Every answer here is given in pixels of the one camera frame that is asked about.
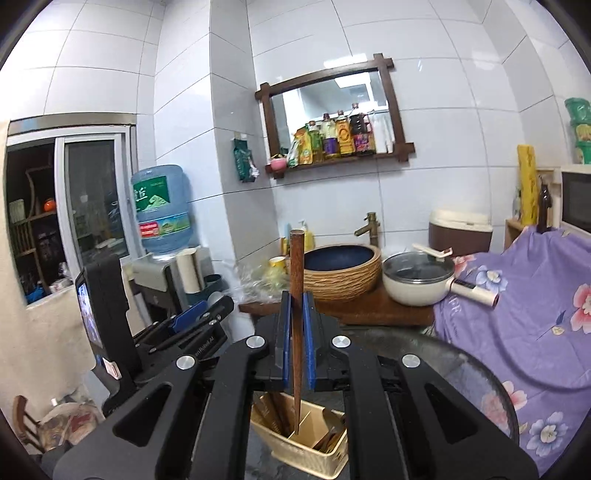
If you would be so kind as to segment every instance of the white cooking pot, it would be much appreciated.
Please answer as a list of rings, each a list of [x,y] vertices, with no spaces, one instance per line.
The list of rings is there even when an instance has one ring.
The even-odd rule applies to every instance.
[[[403,305],[420,307],[443,300],[451,291],[490,307],[496,306],[497,294],[454,278],[455,265],[449,258],[451,251],[437,252],[413,246],[423,251],[394,255],[382,265],[384,287],[390,298]]]

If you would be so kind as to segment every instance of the orange object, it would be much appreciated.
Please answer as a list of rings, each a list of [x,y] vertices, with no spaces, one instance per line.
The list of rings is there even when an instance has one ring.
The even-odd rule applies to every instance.
[[[55,212],[56,210],[56,201],[54,199],[47,199],[45,204],[43,204],[43,211],[44,212]]]

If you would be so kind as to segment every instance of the wooden chair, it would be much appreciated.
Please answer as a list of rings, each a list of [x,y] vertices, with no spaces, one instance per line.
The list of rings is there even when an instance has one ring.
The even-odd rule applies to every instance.
[[[27,398],[22,395],[14,397],[14,402],[12,404],[12,422],[14,423],[15,433],[24,446],[31,445],[40,453],[45,453],[45,449],[41,445],[41,438],[38,431],[39,422],[31,417],[25,410],[27,401]],[[25,422],[25,419],[28,420],[31,427]]]

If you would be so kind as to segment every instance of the yellow package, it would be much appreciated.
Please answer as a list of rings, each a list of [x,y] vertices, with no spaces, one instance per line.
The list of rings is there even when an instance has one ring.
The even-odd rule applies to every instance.
[[[538,222],[538,182],[535,173],[535,152],[531,145],[517,145],[519,181],[521,183],[521,224]]]
[[[312,140],[308,129],[306,127],[299,128],[296,130],[294,136],[300,142],[298,147],[298,152],[300,154],[298,164],[306,165],[312,163]]]

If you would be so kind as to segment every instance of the blue water bottle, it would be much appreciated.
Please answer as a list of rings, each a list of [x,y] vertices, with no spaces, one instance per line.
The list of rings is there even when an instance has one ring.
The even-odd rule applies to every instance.
[[[144,248],[155,257],[185,248],[193,229],[183,169],[178,165],[145,168],[131,177],[131,183]]]

